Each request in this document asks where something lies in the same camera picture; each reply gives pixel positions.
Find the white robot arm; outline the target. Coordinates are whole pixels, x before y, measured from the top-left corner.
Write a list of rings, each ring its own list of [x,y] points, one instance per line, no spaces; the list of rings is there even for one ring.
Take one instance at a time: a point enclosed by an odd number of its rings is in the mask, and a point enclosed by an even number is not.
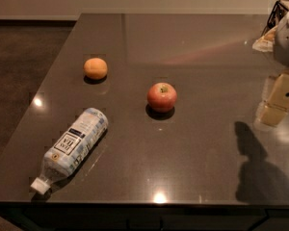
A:
[[[284,69],[266,79],[256,120],[276,127],[289,114],[289,0],[279,0],[269,16],[262,36],[253,49],[270,52]]]

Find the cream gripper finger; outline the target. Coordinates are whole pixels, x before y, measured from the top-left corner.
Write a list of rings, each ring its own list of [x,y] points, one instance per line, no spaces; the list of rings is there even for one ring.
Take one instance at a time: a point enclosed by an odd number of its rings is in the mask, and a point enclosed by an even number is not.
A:
[[[259,121],[276,127],[289,114],[289,72],[266,79],[259,104]]]

